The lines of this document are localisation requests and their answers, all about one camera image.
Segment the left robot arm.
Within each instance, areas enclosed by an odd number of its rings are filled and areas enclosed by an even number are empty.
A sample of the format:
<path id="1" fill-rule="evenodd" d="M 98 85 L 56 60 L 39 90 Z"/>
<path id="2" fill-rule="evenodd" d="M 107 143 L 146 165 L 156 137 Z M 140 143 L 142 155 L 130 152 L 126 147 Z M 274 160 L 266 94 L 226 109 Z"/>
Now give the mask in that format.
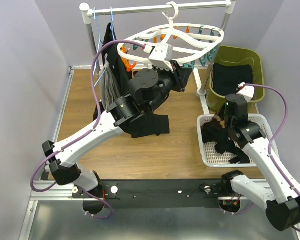
<path id="1" fill-rule="evenodd" d="M 122 133 L 132 138 L 170 133 L 168 115 L 158 115 L 155 111 L 169 98 L 171 91 L 185 91 L 193 72 L 175 60 L 171 65 L 172 70 L 140 70 L 128 82 L 129 93 L 98 112 L 96 120 L 62 141 L 42 144 L 58 185 L 75 184 L 89 197 L 97 197 L 101 191 L 97 174 L 79 165 L 84 155 Z"/>

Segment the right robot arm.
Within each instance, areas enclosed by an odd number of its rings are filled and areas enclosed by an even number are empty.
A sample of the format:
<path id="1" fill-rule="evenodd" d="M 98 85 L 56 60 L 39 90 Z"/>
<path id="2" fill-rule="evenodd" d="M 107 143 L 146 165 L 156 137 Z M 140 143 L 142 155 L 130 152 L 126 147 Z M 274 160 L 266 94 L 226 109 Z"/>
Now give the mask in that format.
<path id="1" fill-rule="evenodd" d="M 250 180 L 234 170 L 221 177 L 220 191 L 231 196 L 238 193 L 261 208 L 278 231 L 300 223 L 300 184 L 287 171 L 261 127 L 248 119 L 248 102 L 240 94 L 230 94 L 223 107 L 225 128 L 230 139 L 255 162 L 270 188 Z"/>

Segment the white round clip hanger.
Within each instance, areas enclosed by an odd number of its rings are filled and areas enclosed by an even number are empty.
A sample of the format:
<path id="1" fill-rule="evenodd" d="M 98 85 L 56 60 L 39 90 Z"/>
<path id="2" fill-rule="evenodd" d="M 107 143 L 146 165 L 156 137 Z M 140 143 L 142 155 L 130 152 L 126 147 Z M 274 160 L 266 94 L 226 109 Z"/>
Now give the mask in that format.
<path id="1" fill-rule="evenodd" d="M 178 23 L 177 17 L 181 5 L 170 1 L 167 6 L 173 10 L 163 12 L 167 24 L 151 27 L 128 37 L 124 42 L 117 45 L 117 52 L 123 61 L 133 64 L 145 64 L 144 61 L 149 54 L 144 52 L 145 44 L 154 46 L 158 43 L 173 46 L 171 62 L 178 62 L 180 66 L 193 68 L 196 62 L 206 66 L 217 53 L 218 47 L 224 40 L 222 28 L 195 23 Z"/>

